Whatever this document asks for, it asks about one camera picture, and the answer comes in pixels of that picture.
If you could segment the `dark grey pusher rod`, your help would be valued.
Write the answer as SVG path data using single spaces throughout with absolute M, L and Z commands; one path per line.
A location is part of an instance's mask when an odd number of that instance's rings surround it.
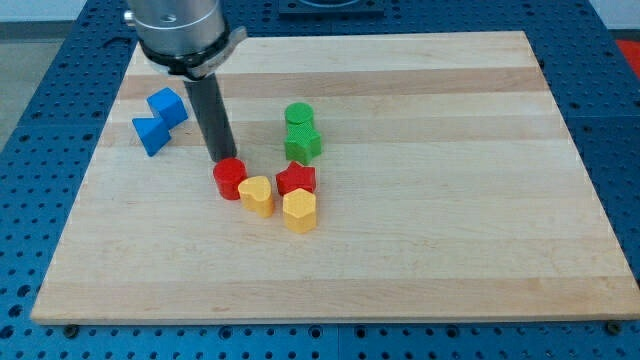
M 185 88 L 211 160 L 234 158 L 236 143 L 216 75 L 186 82 Z

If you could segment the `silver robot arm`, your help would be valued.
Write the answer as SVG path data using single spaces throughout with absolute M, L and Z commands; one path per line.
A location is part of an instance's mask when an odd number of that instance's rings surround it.
M 124 21 L 162 73 L 183 80 L 214 162 L 237 155 L 216 70 L 248 37 L 231 28 L 221 0 L 128 0 Z

